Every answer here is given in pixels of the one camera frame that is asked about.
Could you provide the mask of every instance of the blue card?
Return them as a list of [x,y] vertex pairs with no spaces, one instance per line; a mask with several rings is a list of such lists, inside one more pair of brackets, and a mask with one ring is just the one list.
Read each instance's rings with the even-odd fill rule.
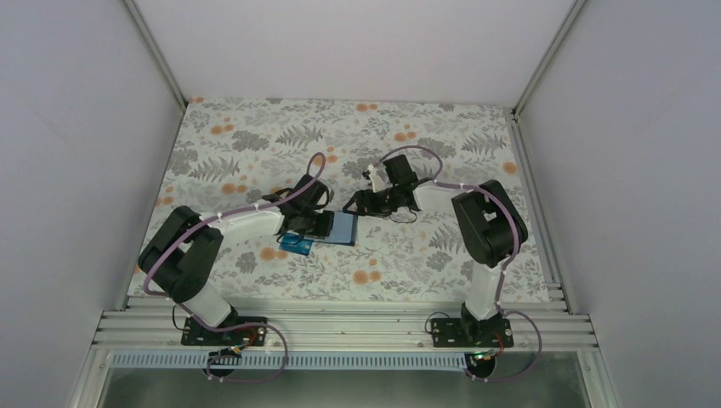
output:
[[298,235],[286,233],[281,240],[281,249],[292,253],[308,256],[313,241],[301,239]]

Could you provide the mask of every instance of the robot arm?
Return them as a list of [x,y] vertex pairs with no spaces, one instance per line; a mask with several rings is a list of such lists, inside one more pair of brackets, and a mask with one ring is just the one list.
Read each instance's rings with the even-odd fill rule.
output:
[[[256,207],[277,202],[284,193],[292,194],[311,181],[304,175],[295,188],[266,195]],[[332,198],[332,192],[320,181],[295,199],[277,207],[242,212],[220,218],[191,235],[188,246],[173,251],[153,276],[153,281],[175,302],[197,315],[212,327],[229,327],[237,323],[237,312],[208,283],[208,276],[222,247],[236,247],[259,237],[285,233],[325,237],[332,229],[333,213],[319,212]],[[182,234],[213,214],[199,214],[182,206],[175,208],[140,254],[139,267],[148,273],[158,258]]]
[[[472,344],[487,343],[489,337],[504,324],[498,313],[496,300],[500,293],[502,266],[499,264],[514,250],[514,232],[518,245],[528,239],[528,229],[508,194],[496,180],[489,180],[478,188],[463,184],[440,184],[430,178],[418,179],[404,155],[383,162],[391,185],[385,190],[372,181],[371,190],[356,192],[343,207],[347,213],[388,217],[400,207],[411,211],[431,211],[455,214],[463,243],[474,259],[471,287],[461,307],[463,332]],[[373,175],[373,169],[364,173]],[[483,190],[495,197],[490,200]],[[508,222],[504,211],[513,220]]]
[[[399,155],[383,162],[391,185],[384,190],[383,180],[375,169],[364,173],[372,182],[372,189],[358,191],[343,208],[347,213],[387,217],[400,207],[412,211],[454,213],[463,241],[474,264],[471,288],[462,306],[463,330],[473,344],[484,343],[502,316],[497,313],[496,289],[501,279],[499,263],[514,249],[514,232],[508,219],[501,217],[505,210],[514,221],[518,244],[528,238],[528,231],[503,187],[496,180],[480,185],[496,197],[489,201],[479,191],[462,185],[435,183],[430,178],[418,179],[405,156]],[[278,202],[279,194],[293,192],[311,179],[306,175],[295,188],[264,196],[258,207]],[[236,311],[207,283],[221,245],[235,247],[250,238],[277,235],[293,230],[300,235],[324,237],[332,228],[332,212],[319,212],[332,198],[329,189],[320,181],[293,200],[278,207],[243,212],[218,219],[190,235],[185,249],[178,248],[162,263],[153,281],[176,303],[212,327],[229,327],[237,323]],[[178,207],[141,253],[140,268],[146,273],[159,257],[181,235],[212,214],[198,214],[188,207]]]

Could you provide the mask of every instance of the black cable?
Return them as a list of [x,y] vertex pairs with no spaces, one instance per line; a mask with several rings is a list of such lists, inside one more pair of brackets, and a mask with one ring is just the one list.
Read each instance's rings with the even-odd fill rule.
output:
[[185,329],[181,329],[180,327],[178,327],[178,323],[175,322],[175,308],[177,308],[177,307],[178,307],[178,304],[177,303],[174,304],[173,311],[171,312],[171,315],[173,316],[173,326],[175,326],[176,329],[178,329],[182,332],[185,332]]
[[428,317],[428,319],[426,319],[426,322],[423,324],[423,330],[424,330],[425,332],[427,332],[428,334],[430,334],[430,335],[432,335],[433,332],[431,332],[430,330],[428,330],[428,323],[429,323],[429,321],[430,321],[430,318],[433,317],[434,315],[437,315],[437,314],[438,314],[438,315],[444,315],[447,319],[450,319],[450,318],[451,318],[451,316],[449,316],[449,315],[448,315],[447,313],[445,313],[445,312],[433,312],[433,313],[431,313],[430,316]]

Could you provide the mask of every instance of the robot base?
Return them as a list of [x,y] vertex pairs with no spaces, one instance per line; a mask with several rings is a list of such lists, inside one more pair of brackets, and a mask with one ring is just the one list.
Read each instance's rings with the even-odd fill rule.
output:
[[[236,324],[243,323],[268,323],[268,319],[255,316],[238,317]],[[265,344],[265,329],[254,327],[253,333],[255,339],[250,345],[254,347],[263,346]],[[236,346],[244,344],[245,339],[249,338],[250,335],[251,331],[249,330],[216,333],[203,328],[195,319],[187,318],[183,326],[183,337],[180,339],[180,344],[184,346]]]
[[461,319],[431,319],[430,327],[433,333],[433,347],[446,349],[468,349],[468,348],[499,348],[496,333],[501,337],[504,348],[514,346],[511,323],[508,319],[497,319],[489,322],[483,333],[476,335],[476,341],[468,338]]

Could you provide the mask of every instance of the white wall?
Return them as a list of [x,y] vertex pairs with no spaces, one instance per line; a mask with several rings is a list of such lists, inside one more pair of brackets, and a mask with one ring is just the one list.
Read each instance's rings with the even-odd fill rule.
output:
[[0,56],[0,406],[65,406],[180,113],[119,1],[3,1]]
[[521,114],[624,407],[721,406],[721,3],[588,2]]
[[186,98],[514,105],[572,0],[136,0]]

